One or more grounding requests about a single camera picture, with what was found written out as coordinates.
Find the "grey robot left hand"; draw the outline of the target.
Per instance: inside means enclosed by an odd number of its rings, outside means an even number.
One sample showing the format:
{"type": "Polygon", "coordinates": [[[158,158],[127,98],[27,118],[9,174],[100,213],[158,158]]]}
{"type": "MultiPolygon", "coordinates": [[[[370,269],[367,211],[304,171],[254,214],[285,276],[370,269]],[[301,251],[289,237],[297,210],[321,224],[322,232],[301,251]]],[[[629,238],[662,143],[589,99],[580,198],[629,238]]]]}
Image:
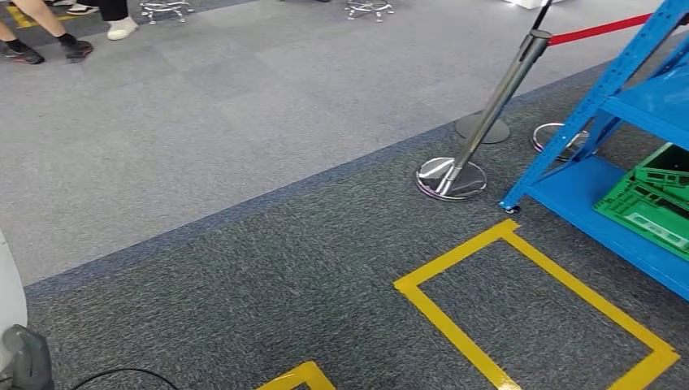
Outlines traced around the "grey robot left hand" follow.
{"type": "Polygon", "coordinates": [[[10,353],[9,389],[55,389],[50,351],[44,336],[15,324],[3,332],[2,346],[10,353]]]}

